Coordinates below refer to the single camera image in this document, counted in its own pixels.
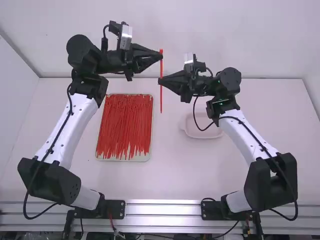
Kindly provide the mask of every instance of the black mounting plate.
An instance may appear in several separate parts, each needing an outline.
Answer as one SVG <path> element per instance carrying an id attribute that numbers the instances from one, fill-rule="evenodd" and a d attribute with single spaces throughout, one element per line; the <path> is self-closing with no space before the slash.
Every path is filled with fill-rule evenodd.
<path id="1" fill-rule="evenodd" d="M 223 215 L 221 201 L 202 201 L 201 218 L 205 221 L 245 221 L 252 220 L 252 215 L 248 212 L 234 213 L 228 217 Z"/>
<path id="2" fill-rule="evenodd" d="M 109 219 L 111 214 L 112 219 L 124 219 L 126 202 L 124 200 L 103 200 L 105 206 L 102 212 L 97 213 L 95 211 L 78 208 L 74 210 L 75 219 Z"/>

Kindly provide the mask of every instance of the red plastic stick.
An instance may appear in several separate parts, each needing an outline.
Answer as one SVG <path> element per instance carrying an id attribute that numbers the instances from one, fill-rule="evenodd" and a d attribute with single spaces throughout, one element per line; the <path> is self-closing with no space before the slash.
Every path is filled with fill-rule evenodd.
<path id="1" fill-rule="evenodd" d="M 160 48 L 159 51 L 162 55 L 164 54 L 164 50 Z M 160 78 L 164 76 L 164 60 L 160 60 Z M 160 86 L 160 113 L 162 114 L 162 85 Z"/>

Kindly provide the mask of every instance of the wire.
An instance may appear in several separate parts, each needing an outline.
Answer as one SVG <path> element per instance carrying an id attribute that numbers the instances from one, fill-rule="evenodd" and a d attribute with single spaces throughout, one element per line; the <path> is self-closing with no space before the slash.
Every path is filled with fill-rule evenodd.
<path id="1" fill-rule="evenodd" d="M 55 146 L 55 143 L 57 142 L 62 130 L 64 129 L 65 125 L 67 124 L 67 121 L 68 119 L 70 118 L 71 115 L 73 115 L 73 112 L 72 112 L 72 100 L 71 100 L 71 97 L 70 97 L 70 93 L 69 93 L 69 90 L 70 90 L 70 87 L 71 87 L 71 83 L 70 85 L 67 87 L 66 89 L 66 94 L 68 96 L 68 99 L 69 99 L 69 103 L 70 103 L 70 108 L 69 108 L 69 112 L 68 112 L 68 115 L 66 116 L 61 128 L 59 129 L 57 135 L 55 136 L 51 146 L 49 147 L 49 149 L 46 151 L 45 155 L 43 156 L 42 160 L 40 161 L 40 163 L 38 164 L 37 168 L 35 169 L 34 171 L 34 174 L 30 180 L 30 183 L 29 183 L 29 186 L 28 188 L 26 189 L 26 193 L 25 193 L 25 196 L 24 196 L 24 200 L 23 200 L 23 215 L 26 219 L 28 220 L 32 220 L 32 219 L 36 219 L 38 217 L 40 217 L 42 214 L 44 214 L 45 212 L 47 212 L 49 209 L 51 209 L 52 207 L 54 207 L 55 205 L 58 205 L 59 203 L 58 202 L 55 202 L 53 203 L 52 205 L 50 205 L 49 207 L 47 207 L 45 210 L 43 210 L 42 212 L 40 212 L 39 214 L 35 215 L 35 216 L 28 216 L 27 214 L 27 201 L 28 201 L 28 196 L 29 196 L 29 192 L 30 192 L 30 189 L 31 189 L 31 186 L 32 184 L 34 183 L 34 180 L 38 174 L 38 171 L 40 169 L 40 167 L 42 166 L 42 164 L 44 163 L 44 161 L 46 160 L 46 158 L 48 157 L 48 155 L 50 153 L 52 153 L 53 151 L 53 148 Z"/>
<path id="2" fill-rule="evenodd" d="M 142 233 L 140 233 L 140 235 L 138 235 L 134 240 L 138 240 L 141 237 Z"/>
<path id="3" fill-rule="evenodd" d="M 206 126 L 204 129 L 201 129 L 201 128 L 199 127 L 199 125 L 198 125 L 198 123 L 197 123 L 197 120 L 196 120 L 196 114 L 195 114 L 195 107 L 196 107 L 196 102 L 197 102 L 197 100 L 198 100 L 198 97 L 199 97 L 199 96 L 197 96 L 197 97 L 195 98 L 194 103 L 193 103 L 193 109 L 192 109 L 193 120 L 194 120 L 194 123 L 195 123 L 196 127 L 197 127 L 201 132 L 204 132 L 205 130 L 207 130 L 208 128 L 210 128 L 211 125 L 214 124 L 214 122 L 210 123 L 210 124 L 209 124 L 208 126 Z"/>
<path id="4" fill-rule="evenodd" d="M 204 200 L 211 200 L 212 202 L 216 202 L 216 200 L 213 199 L 212 197 L 205 197 L 204 199 L 201 200 L 201 203 L 202 203 Z"/>
<path id="5" fill-rule="evenodd" d="M 239 223 L 239 221 L 236 221 L 235 224 L 234 224 L 228 231 L 226 231 L 225 233 L 220 234 L 220 235 L 218 235 L 218 236 L 215 236 L 215 237 L 214 237 L 214 240 L 216 240 L 216 239 L 218 239 L 218 238 L 221 238 L 221 237 L 227 235 L 228 233 L 230 233 L 230 232 L 237 226 L 238 223 Z"/>
<path id="6" fill-rule="evenodd" d="M 104 26 L 104 28 L 103 28 L 103 37 L 106 39 L 107 37 L 106 37 L 106 29 L 109 27 L 110 25 L 109 24 L 107 24 L 107 25 L 105 25 Z"/>
<path id="7" fill-rule="evenodd" d="M 239 122 L 239 124 L 243 125 L 244 128 L 250 133 L 250 135 L 254 138 L 254 140 L 256 140 L 256 142 L 261 146 L 262 150 L 265 151 L 265 153 L 268 155 L 268 157 L 271 159 L 271 161 L 273 162 L 273 164 L 276 166 L 277 170 L 280 172 L 280 174 L 282 175 L 285 183 L 287 184 L 288 188 L 289 188 L 289 191 L 292 195 L 292 199 L 294 201 L 294 216 L 293 218 L 289 218 L 285 215 L 283 215 L 282 213 L 278 212 L 277 210 L 274 210 L 274 209 L 269 209 L 270 211 L 278 214 L 279 216 L 283 217 L 284 219 L 288 220 L 288 221 L 294 221 L 297 219 L 298 217 L 298 203 L 297 203 L 297 200 L 295 199 L 295 194 L 294 194 L 294 190 L 289 182 L 289 180 L 287 179 L 285 173 L 282 171 L 282 169 L 280 168 L 279 164 L 276 162 L 276 160 L 274 159 L 273 156 L 271 156 L 271 154 L 268 152 L 268 149 L 260 142 L 260 140 L 254 135 L 254 133 L 247 127 L 247 125 L 241 121 L 239 118 L 237 117 L 234 117 L 234 116 L 221 116 L 219 117 L 218 120 L 220 119 L 234 119 L 234 120 L 237 120 Z"/>
<path id="8" fill-rule="evenodd" d="M 210 70 L 210 68 L 206 67 L 205 69 L 207 69 L 209 71 L 209 73 L 211 74 L 211 77 L 214 77 L 214 74 L 212 73 L 212 71 Z"/>
<path id="9" fill-rule="evenodd" d="M 80 240 L 81 240 L 82 237 L 84 236 L 84 225 L 82 223 L 82 217 L 80 217 L 80 225 L 81 225 L 81 237 L 80 237 Z"/>

